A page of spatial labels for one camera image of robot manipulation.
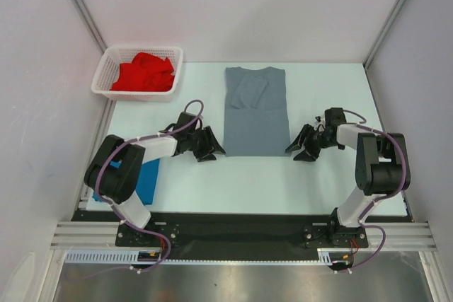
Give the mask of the grey t shirt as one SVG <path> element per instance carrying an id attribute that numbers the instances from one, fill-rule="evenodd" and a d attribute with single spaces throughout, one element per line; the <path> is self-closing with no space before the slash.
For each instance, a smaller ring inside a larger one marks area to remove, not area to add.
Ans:
<path id="1" fill-rule="evenodd" d="M 286 72 L 225 69 L 224 149 L 228 157 L 285 157 L 290 144 Z"/>

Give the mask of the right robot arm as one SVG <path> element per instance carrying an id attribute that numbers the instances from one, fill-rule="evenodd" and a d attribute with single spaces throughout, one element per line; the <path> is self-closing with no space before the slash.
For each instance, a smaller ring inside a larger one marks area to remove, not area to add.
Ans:
<path id="1" fill-rule="evenodd" d="M 304 229 L 307 248 L 345 248 L 366 243 L 366 219 L 384 200 L 395 197 L 410 185 L 405 137 L 366 126 L 366 119 L 348 122 L 348 110 L 329 108 L 305 124 L 285 149 L 295 152 L 294 161 L 314 162 L 322 150 L 336 147 L 355 151 L 355 188 L 335 208 L 324 226 Z"/>

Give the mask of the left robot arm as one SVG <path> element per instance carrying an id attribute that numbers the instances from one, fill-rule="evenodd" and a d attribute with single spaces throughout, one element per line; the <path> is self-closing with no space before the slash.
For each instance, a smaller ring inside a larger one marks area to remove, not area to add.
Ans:
<path id="1" fill-rule="evenodd" d="M 205 126 L 201 116 L 188 112 L 179 114 L 175 123 L 154 135 L 125 140 L 111 134 L 89 164 L 84 184 L 110 206 L 121 223 L 132 228 L 131 235 L 139 244 L 148 245 L 155 237 L 165 240 L 149 223 L 151 212 L 137 194 L 137 183 L 143 165 L 187 151 L 197 162 L 215 161 L 217 154 L 226 153 L 211 126 Z"/>

